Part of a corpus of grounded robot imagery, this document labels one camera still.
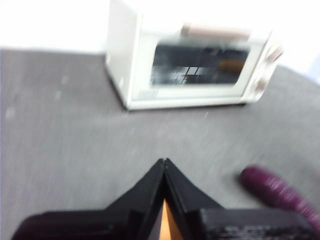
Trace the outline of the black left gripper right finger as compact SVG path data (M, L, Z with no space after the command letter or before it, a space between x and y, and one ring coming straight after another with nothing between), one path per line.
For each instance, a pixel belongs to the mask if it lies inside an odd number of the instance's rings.
M277 208L226 209L164 160L166 201L185 240L316 240L300 213Z

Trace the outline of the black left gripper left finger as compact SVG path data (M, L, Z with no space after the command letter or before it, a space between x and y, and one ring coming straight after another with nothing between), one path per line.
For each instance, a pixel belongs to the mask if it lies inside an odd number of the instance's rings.
M127 192L104 209L47 211L27 217L14 240L146 240L163 202L165 161L159 159Z

